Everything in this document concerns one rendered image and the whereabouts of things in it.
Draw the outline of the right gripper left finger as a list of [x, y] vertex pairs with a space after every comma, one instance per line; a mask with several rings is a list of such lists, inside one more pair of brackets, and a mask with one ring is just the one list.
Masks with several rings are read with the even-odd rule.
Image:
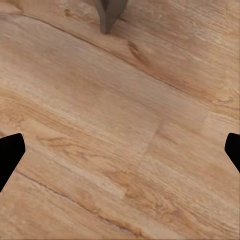
[[0, 138], [0, 192], [26, 152], [21, 133]]

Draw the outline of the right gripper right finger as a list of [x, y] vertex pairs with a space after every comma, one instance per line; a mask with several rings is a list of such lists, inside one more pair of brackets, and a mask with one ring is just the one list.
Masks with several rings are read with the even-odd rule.
[[240, 134], [229, 133], [224, 150], [240, 172]]

